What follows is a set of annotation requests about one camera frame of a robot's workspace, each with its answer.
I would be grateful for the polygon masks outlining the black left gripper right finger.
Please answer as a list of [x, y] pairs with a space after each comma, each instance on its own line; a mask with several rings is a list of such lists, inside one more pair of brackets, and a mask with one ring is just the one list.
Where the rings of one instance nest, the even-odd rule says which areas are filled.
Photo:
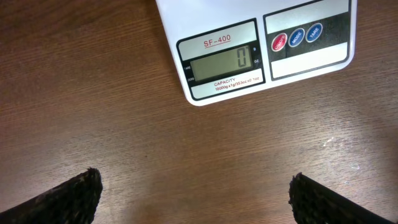
[[289, 184], [289, 204], [298, 224], [394, 224], [301, 172]]

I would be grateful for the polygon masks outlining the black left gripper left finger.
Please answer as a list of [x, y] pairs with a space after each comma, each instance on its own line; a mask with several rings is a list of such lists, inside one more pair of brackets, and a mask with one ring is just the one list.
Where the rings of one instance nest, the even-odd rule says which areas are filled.
[[1, 212], [1, 223], [90, 224], [95, 219], [102, 190], [99, 170], [90, 167], [70, 180]]

